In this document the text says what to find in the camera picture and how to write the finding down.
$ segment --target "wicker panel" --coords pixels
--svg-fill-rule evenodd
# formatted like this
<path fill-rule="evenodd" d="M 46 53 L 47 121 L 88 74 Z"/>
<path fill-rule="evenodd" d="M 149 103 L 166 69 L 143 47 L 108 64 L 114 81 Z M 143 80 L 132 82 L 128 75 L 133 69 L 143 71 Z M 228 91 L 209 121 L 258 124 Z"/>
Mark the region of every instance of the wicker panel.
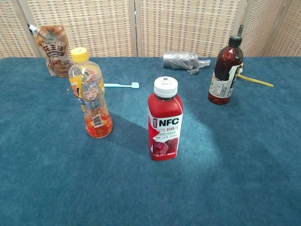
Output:
<path fill-rule="evenodd" d="M 268 44 L 283 0 L 254 0 L 241 49 L 246 57 L 259 57 Z"/>
<path fill-rule="evenodd" d="M 10 0 L 0 1 L 0 58 L 35 57 Z"/>
<path fill-rule="evenodd" d="M 229 40 L 240 0 L 141 0 L 142 56 L 168 50 L 216 57 Z"/>
<path fill-rule="evenodd" d="M 92 57 L 133 56 L 128 0 L 27 0 L 37 26 L 63 24 L 69 51 L 86 47 Z"/>
<path fill-rule="evenodd" d="M 265 56 L 301 57 L 301 2 L 291 0 L 288 4 Z"/>

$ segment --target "blue carpet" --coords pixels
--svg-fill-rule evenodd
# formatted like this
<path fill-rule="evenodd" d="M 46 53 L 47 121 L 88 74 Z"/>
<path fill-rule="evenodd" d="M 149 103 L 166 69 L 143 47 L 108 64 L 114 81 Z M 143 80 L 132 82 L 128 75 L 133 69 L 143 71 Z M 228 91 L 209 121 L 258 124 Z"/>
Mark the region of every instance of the blue carpet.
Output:
<path fill-rule="evenodd" d="M 199 226 L 301 222 L 301 58 L 245 58 L 230 102 L 207 100 L 215 59 L 190 75 L 161 58 L 92 58 L 114 128 L 86 133 L 68 79 L 43 58 L 0 60 L 0 225 Z M 178 156 L 152 161 L 147 98 L 160 76 L 184 104 Z"/>

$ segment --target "barcode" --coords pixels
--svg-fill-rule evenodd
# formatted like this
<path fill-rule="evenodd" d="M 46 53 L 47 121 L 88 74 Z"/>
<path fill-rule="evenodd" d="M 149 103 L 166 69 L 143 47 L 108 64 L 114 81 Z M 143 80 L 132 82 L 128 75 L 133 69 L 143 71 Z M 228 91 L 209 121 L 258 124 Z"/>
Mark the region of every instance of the barcode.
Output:
<path fill-rule="evenodd" d="M 103 125 L 103 121 L 102 118 L 100 117 L 100 115 L 98 114 L 96 117 L 92 118 L 93 122 L 94 122 L 94 127 L 101 127 Z"/>

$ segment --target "taped object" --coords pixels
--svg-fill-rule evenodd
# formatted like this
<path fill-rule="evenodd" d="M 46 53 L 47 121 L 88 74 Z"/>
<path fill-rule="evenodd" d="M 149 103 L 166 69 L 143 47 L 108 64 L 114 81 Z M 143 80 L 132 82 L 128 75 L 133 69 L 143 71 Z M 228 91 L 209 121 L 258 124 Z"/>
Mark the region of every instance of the taped object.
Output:
<path fill-rule="evenodd" d="M 163 67 L 186 69 L 190 74 L 197 73 L 199 68 L 209 66 L 210 60 L 198 60 L 196 52 L 168 51 L 163 55 Z"/>

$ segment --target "plastic bottle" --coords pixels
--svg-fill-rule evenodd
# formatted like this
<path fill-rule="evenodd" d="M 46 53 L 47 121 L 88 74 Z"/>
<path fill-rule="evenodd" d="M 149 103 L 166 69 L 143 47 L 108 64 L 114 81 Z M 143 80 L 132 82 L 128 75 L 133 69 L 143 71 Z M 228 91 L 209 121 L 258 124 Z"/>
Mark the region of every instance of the plastic bottle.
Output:
<path fill-rule="evenodd" d="M 241 41 L 241 37 L 231 36 L 229 45 L 223 48 L 217 56 L 208 93 L 208 99 L 214 104 L 224 105 L 230 100 L 244 58 L 239 48 Z"/>
<path fill-rule="evenodd" d="M 69 70 L 69 80 L 80 101 L 87 132 L 95 138 L 105 137 L 112 131 L 113 123 L 104 99 L 100 67 L 89 61 L 86 48 L 74 48 L 71 57 L 75 64 Z"/>
<path fill-rule="evenodd" d="M 175 158 L 178 153 L 184 108 L 177 91 L 176 79 L 160 77 L 148 99 L 149 150 L 156 161 Z"/>

